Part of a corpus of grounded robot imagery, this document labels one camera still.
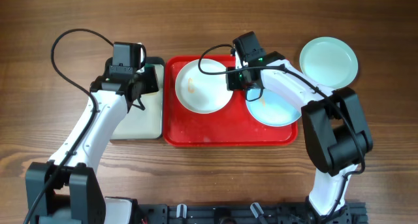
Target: black cable clip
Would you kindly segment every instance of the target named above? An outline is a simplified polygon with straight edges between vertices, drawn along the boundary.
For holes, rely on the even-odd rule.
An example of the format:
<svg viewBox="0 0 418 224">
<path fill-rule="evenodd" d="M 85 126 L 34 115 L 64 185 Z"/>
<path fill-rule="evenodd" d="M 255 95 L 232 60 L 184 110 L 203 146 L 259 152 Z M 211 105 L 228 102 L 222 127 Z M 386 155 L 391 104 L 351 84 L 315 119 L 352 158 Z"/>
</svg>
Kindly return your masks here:
<svg viewBox="0 0 418 224">
<path fill-rule="evenodd" d="M 254 217 L 260 221 L 261 224 L 267 224 L 266 219 L 264 218 L 264 211 L 261 208 L 260 204 L 254 202 L 249 207 L 251 212 L 253 213 Z"/>
<path fill-rule="evenodd" d="M 139 98 L 137 100 L 138 100 L 139 105 L 132 104 L 132 106 L 135 106 L 139 110 L 145 110 L 145 106 L 144 106 L 144 104 L 142 104 L 142 101 L 141 101 L 141 96 L 139 96 Z"/>
<path fill-rule="evenodd" d="M 279 66 L 279 68 L 281 68 L 281 71 L 283 71 L 285 74 L 289 72 L 289 69 L 288 69 L 288 68 L 286 68 L 286 66 L 285 66 L 284 64 L 281 64 L 281 65 Z"/>
<path fill-rule="evenodd" d="M 187 206 L 185 204 L 177 205 L 176 218 L 181 224 L 187 223 Z"/>
<path fill-rule="evenodd" d="M 77 152 L 70 152 L 70 151 L 66 151 L 66 152 L 65 152 L 65 155 L 67 155 L 68 153 L 71 153 L 71 155 L 76 155 L 76 154 L 77 154 Z"/>
<path fill-rule="evenodd" d="M 236 49 L 235 48 L 231 48 L 230 53 L 231 53 L 231 56 L 232 57 L 235 57 L 235 52 L 236 52 Z"/>
<path fill-rule="evenodd" d="M 264 88 L 260 88 L 260 95 L 258 96 L 258 98 L 252 99 L 252 100 L 248 100 L 248 89 L 246 89 L 245 91 L 246 91 L 246 101 L 252 102 L 252 101 L 256 101 L 260 99 L 263 96 Z"/>
<path fill-rule="evenodd" d="M 318 86 L 314 87 L 312 90 L 313 90 L 313 94 L 318 93 L 320 91 Z"/>
</svg>

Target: white plate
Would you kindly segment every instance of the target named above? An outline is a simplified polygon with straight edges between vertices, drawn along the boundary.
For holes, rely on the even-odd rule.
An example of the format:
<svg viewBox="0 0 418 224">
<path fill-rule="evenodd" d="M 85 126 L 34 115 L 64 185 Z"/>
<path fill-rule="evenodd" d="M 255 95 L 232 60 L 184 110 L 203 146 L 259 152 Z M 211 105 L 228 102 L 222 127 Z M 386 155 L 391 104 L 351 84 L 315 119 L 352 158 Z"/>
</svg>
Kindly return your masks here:
<svg viewBox="0 0 418 224">
<path fill-rule="evenodd" d="M 198 61 L 191 61 L 178 73 L 176 95 L 181 104 L 192 112 L 213 113 L 231 100 L 233 92 L 227 90 L 224 74 L 203 74 L 197 67 Z M 224 65 L 211 59 L 203 59 L 201 68 L 207 72 L 226 71 Z"/>
<path fill-rule="evenodd" d="M 306 44 L 299 63 L 306 76 L 335 89 L 349 85 L 359 70 L 354 51 L 346 43 L 331 37 L 316 38 Z"/>
<path fill-rule="evenodd" d="M 260 89 L 248 90 L 247 99 L 260 96 Z M 246 101 L 248 111 L 260 123 L 273 127 L 283 127 L 297 121 L 300 112 L 290 105 L 283 97 L 268 89 L 263 96 L 255 101 Z"/>
</svg>

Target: wood grain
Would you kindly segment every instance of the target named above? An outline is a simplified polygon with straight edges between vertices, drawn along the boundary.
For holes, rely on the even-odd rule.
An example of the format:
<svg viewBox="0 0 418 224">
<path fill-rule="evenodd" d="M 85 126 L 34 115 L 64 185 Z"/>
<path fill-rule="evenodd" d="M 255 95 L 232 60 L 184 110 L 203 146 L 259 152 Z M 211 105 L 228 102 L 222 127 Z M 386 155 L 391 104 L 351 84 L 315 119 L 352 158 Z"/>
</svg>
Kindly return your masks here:
<svg viewBox="0 0 418 224">
<path fill-rule="evenodd" d="M 49 158 L 84 109 L 86 96 L 49 60 L 55 38 L 75 27 L 143 42 L 148 55 L 165 61 L 246 31 L 296 67 L 309 40 L 346 41 L 360 63 L 351 87 L 374 138 L 366 172 L 352 179 L 347 198 L 367 203 L 371 223 L 417 222 L 417 0 L 0 0 L 0 223 L 22 222 L 27 167 Z M 111 51 L 97 37 L 72 34 L 58 45 L 56 62 L 88 87 Z M 156 204 L 302 201 L 315 170 L 299 127 L 296 142 L 284 148 L 111 142 L 99 167 L 101 189 Z"/>
</svg>

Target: wire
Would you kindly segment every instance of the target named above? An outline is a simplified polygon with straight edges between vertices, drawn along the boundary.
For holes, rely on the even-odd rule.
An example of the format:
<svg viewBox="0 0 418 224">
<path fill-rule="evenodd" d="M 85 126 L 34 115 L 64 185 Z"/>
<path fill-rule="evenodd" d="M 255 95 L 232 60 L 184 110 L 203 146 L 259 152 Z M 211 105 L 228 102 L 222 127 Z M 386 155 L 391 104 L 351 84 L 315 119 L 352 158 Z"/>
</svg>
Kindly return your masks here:
<svg viewBox="0 0 418 224">
<path fill-rule="evenodd" d="M 42 196 L 45 194 L 46 190 L 50 189 L 53 182 L 55 181 L 55 179 L 57 178 L 59 171 L 61 170 L 61 168 L 65 165 L 65 163 L 67 163 L 67 161 L 70 159 L 70 157 L 73 155 L 75 149 L 77 149 L 78 144 L 80 143 L 80 141 L 83 139 L 85 133 L 87 132 L 87 130 L 90 128 L 91 124 L 93 123 L 94 117 L 97 113 L 97 103 L 96 100 L 94 98 L 94 96 L 87 91 L 86 89 L 84 89 L 82 86 L 78 85 L 76 82 L 70 80 L 68 77 L 66 77 L 61 71 L 59 71 L 59 69 L 57 68 L 57 65 L 55 64 L 55 59 L 54 59 L 54 54 L 55 54 L 55 47 L 57 46 L 58 42 L 65 36 L 68 35 L 69 33 L 73 33 L 73 32 L 77 32 L 77 31 L 84 31 L 84 32 L 88 32 L 88 33 L 92 33 L 94 35 L 97 35 L 98 37 L 101 37 L 102 39 L 104 39 L 107 43 L 109 43 L 110 45 L 113 46 L 112 42 L 110 42 L 108 39 L 106 39 L 106 37 L 102 36 L 101 34 L 95 32 L 95 31 L 91 31 L 89 29 L 71 29 L 68 30 L 64 33 L 62 33 L 54 42 L 54 44 L 51 47 L 51 64 L 55 70 L 55 72 L 58 73 L 58 75 L 60 75 L 60 77 L 62 77 L 64 80 L 66 80 L 68 83 L 72 84 L 73 86 L 75 86 L 76 88 L 78 88 L 79 90 L 83 91 L 85 94 L 87 94 L 89 96 L 89 98 L 91 99 L 92 103 L 93 103 L 93 110 L 91 112 L 91 116 L 90 119 L 88 120 L 88 122 L 86 123 L 86 126 L 83 128 L 83 131 L 80 133 L 80 135 L 78 135 L 78 138 L 75 140 L 74 144 L 71 146 L 70 150 L 67 152 L 66 156 L 64 157 L 64 159 L 62 160 L 62 162 L 60 162 L 60 164 L 56 167 L 55 171 L 52 173 L 52 175 L 47 179 L 44 188 L 42 189 L 42 191 L 38 194 L 37 198 L 35 199 L 35 201 L 33 201 L 33 204 L 31 206 L 31 208 L 29 209 L 29 211 L 26 214 L 26 218 L 24 220 L 24 224 L 29 223 L 29 221 L 32 218 L 33 213 L 35 212 L 35 209 L 40 201 L 40 199 L 42 198 Z"/>
<path fill-rule="evenodd" d="M 331 107 L 335 110 L 335 112 L 341 117 L 341 119 L 344 122 L 344 125 L 347 127 L 349 134 L 351 135 L 351 137 L 353 138 L 354 141 L 354 145 L 356 147 L 356 151 L 357 154 L 360 157 L 360 163 L 361 163 L 361 168 L 360 170 L 355 170 L 355 171 L 350 171 L 345 173 L 342 177 L 343 177 L 343 182 L 340 188 L 340 192 L 338 194 L 338 198 L 335 200 L 334 205 L 332 206 L 329 214 L 327 216 L 325 216 L 321 222 L 322 223 L 326 223 L 328 221 L 330 221 L 335 213 L 335 209 L 337 208 L 337 206 L 340 204 L 340 200 L 342 198 L 342 195 L 344 194 L 344 189 L 346 187 L 346 183 L 348 181 L 349 176 L 351 175 L 360 175 L 364 172 L 364 170 L 366 169 L 366 162 L 364 161 L 364 155 L 363 152 L 361 151 L 360 148 L 360 144 L 359 141 L 357 140 L 357 137 L 355 136 L 355 132 L 352 128 L 352 126 L 349 124 L 347 118 L 342 114 L 340 108 L 331 101 L 331 99 L 325 95 L 318 87 L 314 86 L 313 84 L 311 84 L 309 81 L 305 80 L 303 77 L 301 77 L 300 75 L 296 74 L 295 72 L 289 71 L 284 64 L 280 65 L 280 66 L 268 66 L 268 67 L 246 67 L 246 68 L 241 68 L 241 69 L 235 69 L 235 70 L 231 70 L 231 71 L 221 71 L 221 72 L 206 72 L 203 71 L 201 69 L 201 61 L 203 59 L 203 57 L 210 51 L 216 49 L 216 48 L 221 48 L 221 47 L 229 47 L 229 48 L 234 48 L 232 45 L 230 44 L 220 44 L 214 47 L 209 48 L 207 51 L 205 51 L 202 55 L 201 58 L 199 59 L 199 62 L 197 63 L 197 67 L 199 68 L 199 70 L 204 73 L 204 74 L 209 74 L 209 75 L 216 75 L 216 74 L 231 74 L 231 73 L 235 73 L 235 72 L 242 72 L 245 70 L 254 70 L 254 69 L 258 69 L 258 70 L 265 70 L 265 69 L 273 69 L 273 70 L 277 70 L 277 71 L 283 71 L 284 73 L 287 74 L 291 74 L 294 77 L 298 78 L 299 80 L 301 80 L 302 82 L 304 82 L 309 88 L 312 88 L 313 90 L 315 90 L 316 93 L 320 94 L 320 96 L 322 96 L 324 98 L 324 100 L 331 105 Z"/>
<path fill-rule="evenodd" d="M 252 101 L 256 101 L 256 100 L 260 99 L 263 96 L 263 91 L 264 91 L 264 88 L 260 88 L 260 95 L 258 97 L 256 97 L 255 99 L 248 100 L 248 89 L 246 89 L 246 100 L 249 101 L 249 102 L 252 102 Z"/>
<path fill-rule="evenodd" d="M 145 106 L 144 106 L 144 104 L 142 104 L 141 99 L 138 99 L 138 103 L 139 103 L 139 105 L 137 105 L 137 104 L 132 104 L 132 106 L 135 106 L 136 108 L 138 108 L 138 109 L 140 109 L 140 110 L 145 110 Z"/>
</svg>

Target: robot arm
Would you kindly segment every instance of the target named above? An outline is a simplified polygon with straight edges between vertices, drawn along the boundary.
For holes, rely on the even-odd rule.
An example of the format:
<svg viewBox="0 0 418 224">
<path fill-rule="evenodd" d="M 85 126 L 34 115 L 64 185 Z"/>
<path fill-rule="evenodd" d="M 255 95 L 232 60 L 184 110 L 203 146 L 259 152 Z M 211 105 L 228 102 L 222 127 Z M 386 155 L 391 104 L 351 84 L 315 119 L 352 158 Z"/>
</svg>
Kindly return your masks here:
<svg viewBox="0 0 418 224">
<path fill-rule="evenodd" d="M 96 93 L 92 93 L 92 95 L 99 106 L 96 117 L 65 166 L 75 167 L 79 163 L 84 163 L 97 173 L 100 158 L 106 149 L 110 137 L 119 122 L 126 116 L 128 108 L 125 97 L 115 94 L 114 91 L 99 90 Z M 59 165 L 62 162 L 67 151 L 70 150 L 70 147 L 74 144 L 78 135 L 80 135 L 89 120 L 92 108 L 92 102 L 89 99 L 86 109 L 69 137 L 60 149 L 50 157 L 49 160 L 54 161 L 55 165 Z"/>
<path fill-rule="evenodd" d="M 344 194 L 350 178 L 348 176 L 346 182 L 344 175 L 354 171 L 360 161 L 356 145 L 346 125 L 335 129 L 331 127 L 330 119 L 340 119 L 341 116 L 330 107 L 329 102 L 325 101 L 323 96 L 317 94 L 315 89 L 310 88 L 298 77 L 320 89 L 333 104 L 340 108 L 344 117 L 349 119 L 350 127 L 364 155 L 372 149 L 373 142 L 357 95 L 349 88 L 335 90 L 318 84 L 292 67 L 281 54 L 277 52 L 267 54 L 260 47 L 254 32 L 238 37 L 233 43 L 236 57 L 235 69 L 242 69 L 242 71 L 227 74 L 228 89 L 269 89 L 282 96 L 301 112 L 306 150 L 317 167 L 315 182 L 308 201 L 317 219 L 328 216 L 336 202 L 338 205 L 335 210 L 339 210 L 345 204 Z M 286 71 L 278 70 L 279 68 L 263 69 L 263 67 L 284 67 L 281 69 Z"/>
</svg>

